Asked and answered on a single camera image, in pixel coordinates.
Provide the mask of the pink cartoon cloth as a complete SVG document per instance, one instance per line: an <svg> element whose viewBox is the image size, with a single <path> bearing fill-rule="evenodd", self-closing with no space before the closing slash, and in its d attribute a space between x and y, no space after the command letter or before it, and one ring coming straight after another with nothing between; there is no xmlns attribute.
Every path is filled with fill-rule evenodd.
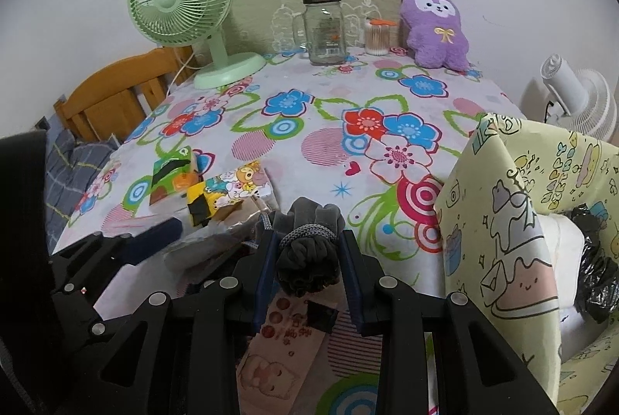
<svg viewBox="0 0 619 415"><path fill-rule="evenodd" d="M310 372L325 333L308 325L308 305L334 309L325 298L294 298L278 291L267 317L237 367L242 414L287 414Z"/></svg>

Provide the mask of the white towel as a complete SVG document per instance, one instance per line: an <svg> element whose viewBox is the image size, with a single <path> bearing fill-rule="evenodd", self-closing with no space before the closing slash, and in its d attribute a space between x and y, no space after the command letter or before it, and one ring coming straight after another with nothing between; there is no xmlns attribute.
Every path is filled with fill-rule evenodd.
<svg viewBox="0 0 619 415"><path fill-rule="evenodd" d="M580 228L564 215L539 215L553 267L558 293L560 357L566 362L576 351L576 329L582 320L576 309L578 278L585 237Z"/></svg>

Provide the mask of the yellow cartoon fabric storage box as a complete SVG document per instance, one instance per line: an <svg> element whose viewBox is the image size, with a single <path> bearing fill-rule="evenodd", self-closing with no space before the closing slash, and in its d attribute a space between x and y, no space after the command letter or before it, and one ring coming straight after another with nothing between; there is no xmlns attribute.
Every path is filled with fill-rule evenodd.
<svg viewBox="0 0 619 415"><path fill-rule="evenodd" d="M461 291L525 360L563 414L597 412L618 384L618 316L575 353L560 337L558 289L540 220L585 204L618 260L618 149L592 136L488 114L434 209L445 288Z"/></svg>

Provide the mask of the grey black socks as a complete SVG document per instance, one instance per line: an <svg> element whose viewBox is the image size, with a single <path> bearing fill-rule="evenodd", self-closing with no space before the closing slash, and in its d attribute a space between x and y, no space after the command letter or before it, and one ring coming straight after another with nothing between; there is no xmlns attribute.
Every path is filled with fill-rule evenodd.
<svg viewBox="0 0 619 415"><path fill-rule="evenodd" d="M299 197L287 213L271 213L270 221L277 237L275 276L287 295L301 298L338 282L345 221L337 205Z"/></svg>

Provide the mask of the cartoon bear tissue pack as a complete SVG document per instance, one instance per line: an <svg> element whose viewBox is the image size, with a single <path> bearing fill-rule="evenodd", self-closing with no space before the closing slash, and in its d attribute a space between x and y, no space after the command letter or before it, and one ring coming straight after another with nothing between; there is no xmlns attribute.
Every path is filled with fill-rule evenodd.
<svg viewBox="0 0 619 415"><path fill-rule="evenodd" d="M278 208L271 180L259 160L242 163L233 171L187 189L187 205L194 226L206 226L219 211L246 199L259 199L269 209Z"/></svg>

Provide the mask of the green orange tissue pack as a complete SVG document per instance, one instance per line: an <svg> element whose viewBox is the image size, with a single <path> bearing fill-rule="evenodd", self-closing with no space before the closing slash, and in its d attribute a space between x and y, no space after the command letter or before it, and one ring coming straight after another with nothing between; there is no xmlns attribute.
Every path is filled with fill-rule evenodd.
<svg viewBox="0 0 619 415"><path fill-rule="evenodd" d="M154 162L149 206L178 211L186 205L190 187L201 181L192 147L180 147Z"/></svg>

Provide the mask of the grey plaid pillow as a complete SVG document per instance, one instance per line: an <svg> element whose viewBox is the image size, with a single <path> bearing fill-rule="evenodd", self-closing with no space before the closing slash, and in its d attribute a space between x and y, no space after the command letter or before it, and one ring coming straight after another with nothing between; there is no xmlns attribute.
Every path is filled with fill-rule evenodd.
<svg viewBox="0 0 619 415"><path fill-rule="evenodd" d="M104 174L118 168L109 164L118 148L114 137L84 142L63 129L48 145L45 160L45 231L53 251L66 226L71 226L111 190Z"/></svg>

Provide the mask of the floral tablecloth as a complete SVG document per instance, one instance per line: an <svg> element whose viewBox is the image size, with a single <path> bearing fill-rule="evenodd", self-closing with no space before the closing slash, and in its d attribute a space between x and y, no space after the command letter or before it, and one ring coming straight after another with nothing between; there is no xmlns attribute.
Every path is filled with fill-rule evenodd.
<svg viewBox="0 0 619 415"><path fill-rule="evenodd" d="M135 128L104 174L111 190L56 249L90 233L136 233L149 206L153 165L190 146L211 178L259 160L278 205L299 197L340 208L360 248L416 291L444 294L443 245L433 212L442 184L489 112L519 110L479 70L423 69L400 49L355 51L339 66L297 51L270 55L258 73L199 91L186 82Z"/></svg>

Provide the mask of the white standing fan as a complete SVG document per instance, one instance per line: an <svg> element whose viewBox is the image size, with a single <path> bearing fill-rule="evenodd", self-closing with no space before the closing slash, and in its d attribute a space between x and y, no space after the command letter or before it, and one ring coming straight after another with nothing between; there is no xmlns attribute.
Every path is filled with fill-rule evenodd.
<svg viewBox="0 0 619 415"><path fill-rule="evenodd" d="M605 77L594 69L573 69L559 54L540 66L541 121L610 142L618 121L618 107Z"/></svg>

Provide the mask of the purple plush bunny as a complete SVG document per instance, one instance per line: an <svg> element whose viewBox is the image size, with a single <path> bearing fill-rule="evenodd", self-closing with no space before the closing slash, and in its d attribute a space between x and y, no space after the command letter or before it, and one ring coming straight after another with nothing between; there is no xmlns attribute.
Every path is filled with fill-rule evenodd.
<svg viewBox="0 0 619 415"><path fill-rule="evenodd" d="M418 66L458 72L469 68L469 42L451 0L402 0L400 16L408 31L406 45Z"/></svg>

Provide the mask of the toothpick jar orange lid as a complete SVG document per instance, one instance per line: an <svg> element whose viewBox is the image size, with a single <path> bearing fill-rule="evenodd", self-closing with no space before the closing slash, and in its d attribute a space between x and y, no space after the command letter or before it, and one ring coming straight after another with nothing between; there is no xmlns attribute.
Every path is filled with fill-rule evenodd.
<svg viewBox="0 0 619 415"><path fill-rule="evenodd" d="M395 21L367 18L364 22L365 52L375 57L384 57L392 48L392 32L398 24Z"/></svg>

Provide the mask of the glass mason jar mug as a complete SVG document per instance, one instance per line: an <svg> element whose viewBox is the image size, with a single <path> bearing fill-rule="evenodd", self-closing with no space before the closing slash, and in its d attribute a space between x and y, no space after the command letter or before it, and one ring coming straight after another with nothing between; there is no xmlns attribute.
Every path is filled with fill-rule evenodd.
<svg viewBox="0 0 619 415"><path fill-rule="evenodd" d="M293 18L293 39L314 66L341 65L347 57L341 0L303 0Z"/></svg>

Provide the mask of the green desk fan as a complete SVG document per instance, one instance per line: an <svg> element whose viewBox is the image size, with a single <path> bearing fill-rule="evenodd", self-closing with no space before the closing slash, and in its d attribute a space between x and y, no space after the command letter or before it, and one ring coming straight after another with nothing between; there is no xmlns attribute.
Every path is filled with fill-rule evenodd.
<svg viewBox="0 0 619 415"><path fill-rule="evenodd" d="M193 85L200 90L230 85L265 66L256 52L227 53L222 24L233 0L128 0L133 24L150 41L166 47L205 43L211 63L198 69Z"/></svg>

